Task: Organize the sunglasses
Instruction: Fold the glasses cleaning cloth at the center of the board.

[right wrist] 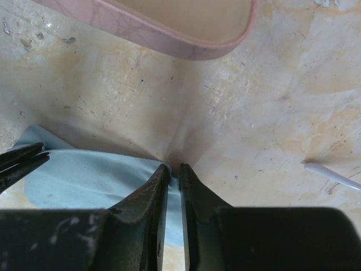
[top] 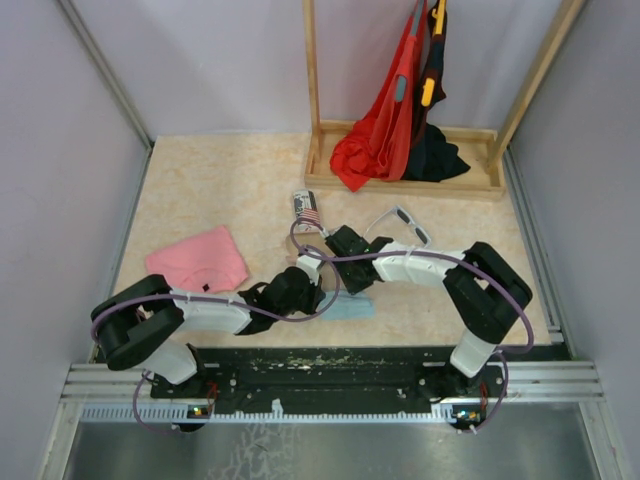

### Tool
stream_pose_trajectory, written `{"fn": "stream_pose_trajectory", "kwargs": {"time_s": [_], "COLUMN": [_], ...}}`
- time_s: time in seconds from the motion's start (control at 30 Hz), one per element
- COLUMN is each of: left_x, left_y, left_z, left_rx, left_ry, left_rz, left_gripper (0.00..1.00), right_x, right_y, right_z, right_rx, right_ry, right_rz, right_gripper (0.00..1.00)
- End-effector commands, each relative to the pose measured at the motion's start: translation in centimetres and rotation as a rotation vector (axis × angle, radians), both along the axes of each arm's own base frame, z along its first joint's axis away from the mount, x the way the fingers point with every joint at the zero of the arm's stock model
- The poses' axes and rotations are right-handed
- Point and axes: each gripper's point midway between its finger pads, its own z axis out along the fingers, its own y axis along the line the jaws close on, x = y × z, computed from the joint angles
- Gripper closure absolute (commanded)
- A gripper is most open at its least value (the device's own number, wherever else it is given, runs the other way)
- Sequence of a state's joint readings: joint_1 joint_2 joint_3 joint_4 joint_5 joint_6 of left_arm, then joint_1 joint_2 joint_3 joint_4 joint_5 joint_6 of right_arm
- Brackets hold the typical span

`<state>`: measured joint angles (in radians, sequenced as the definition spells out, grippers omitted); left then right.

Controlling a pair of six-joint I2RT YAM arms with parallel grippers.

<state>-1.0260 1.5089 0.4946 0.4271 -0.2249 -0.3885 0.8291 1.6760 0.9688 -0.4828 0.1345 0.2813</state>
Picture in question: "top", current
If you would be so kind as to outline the light blue cloth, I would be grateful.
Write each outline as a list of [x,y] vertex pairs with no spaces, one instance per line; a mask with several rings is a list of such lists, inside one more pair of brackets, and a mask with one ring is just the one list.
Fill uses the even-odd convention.
[[364,294],[340,295],[320,318],[325,321],[359,320],[376,314],[373,300]]

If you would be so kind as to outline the white frame sunglasses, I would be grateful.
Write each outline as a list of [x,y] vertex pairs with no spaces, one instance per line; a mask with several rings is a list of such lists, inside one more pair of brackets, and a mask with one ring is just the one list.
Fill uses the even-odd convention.
[[420,240],[424,247],[428,247],[432,243],[431,236],[428,232],[416,222],[413,216],[402,206],[396,205],[390,208],[388,211],[384,212],[381,216],[379,216],[376,220],[374,220],[365,230],[365,236],[382,220],[387,217],[394,216],[401,220]]

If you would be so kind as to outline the flag print glasses case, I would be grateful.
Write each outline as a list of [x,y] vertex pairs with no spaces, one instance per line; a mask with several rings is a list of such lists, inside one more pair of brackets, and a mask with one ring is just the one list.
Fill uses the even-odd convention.
[[293,193],[293,209],[297,224],[294,231],[300,234],[317,233],[321,224],[315,194],[308,189]]

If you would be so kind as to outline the pink glasses case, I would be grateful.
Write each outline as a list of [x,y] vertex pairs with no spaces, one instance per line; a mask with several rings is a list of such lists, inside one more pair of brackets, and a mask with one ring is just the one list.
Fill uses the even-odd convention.
[[290,264],[294,264],[299,256],[299,250],[294,241],[300,246],[311,245],[316,248],[322,248],[324,245],[324,241],[318,232],[287,235],[285,237],[286,260]]

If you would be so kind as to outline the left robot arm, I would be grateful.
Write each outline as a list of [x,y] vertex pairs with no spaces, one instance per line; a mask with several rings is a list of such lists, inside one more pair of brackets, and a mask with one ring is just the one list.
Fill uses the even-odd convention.
[[206,389],[208,373],[193,346],[172,339],[175,333],[257,335],[294,314],[314,317],[324,298],[317,267],[289,267],[232,296],[172,288],[152,274],[92,311],[91,337],[109,369],[140,367],[194,397]]

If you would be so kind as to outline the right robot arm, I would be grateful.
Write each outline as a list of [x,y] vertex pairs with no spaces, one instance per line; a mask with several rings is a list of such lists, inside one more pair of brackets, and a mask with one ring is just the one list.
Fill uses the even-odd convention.
[[389,237],[369,242],[346,225],[329,234],[325,244],[352,294],[376,281],[446,290],[465,325],[446,372],[454,393],[470,395],[481,385],[481,369],[495,351],[532,349],[533,327],[525,314],[532,290],[491,245],[476,242],[464,251],[443,253]]

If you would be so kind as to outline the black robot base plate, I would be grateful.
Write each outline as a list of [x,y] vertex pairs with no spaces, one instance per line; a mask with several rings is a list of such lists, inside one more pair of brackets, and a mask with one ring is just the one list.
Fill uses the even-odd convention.
[[427,414],[446,404],[498,398],[524,403],[567,402],[582,367],[566,348],[537,346],[525,354],[492,358],[472,378],[436,347],[204,348],[203,371],[181,386],[139,369],[104,369],[94,395],[143,405],[211,403],[218,416],[268,414],[363,416]]

